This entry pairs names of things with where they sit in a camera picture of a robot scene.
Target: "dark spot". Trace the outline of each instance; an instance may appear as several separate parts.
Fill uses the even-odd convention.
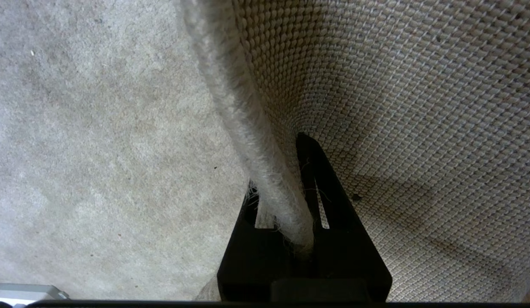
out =
[[[360,201],[362,199],[362,197],[360,197],[359,195],[357,195],[356,193],[354,195],[352,195],[352,200],[353,201]]]

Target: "woven fabric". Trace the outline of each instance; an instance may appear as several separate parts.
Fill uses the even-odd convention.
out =
[[[219,27],[212,41],[239,37],[245,90],[287,168],[298,174],[304,132],[362,197],[355,209],[394,279],[389,300],[523,299],[530,0],[235,0],[223,13],[237,33]]]

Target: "gray carpet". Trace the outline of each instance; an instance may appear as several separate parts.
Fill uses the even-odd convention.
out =
[[[247,179],[175,3],[0,1],[0,282],[192,299]]]

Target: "woven upholstery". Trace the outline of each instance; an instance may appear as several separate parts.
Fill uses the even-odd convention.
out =
[[[238,0],[232,14],[288,168],[304,132],[362,196],[389,300],[523,298],[530,0]]]

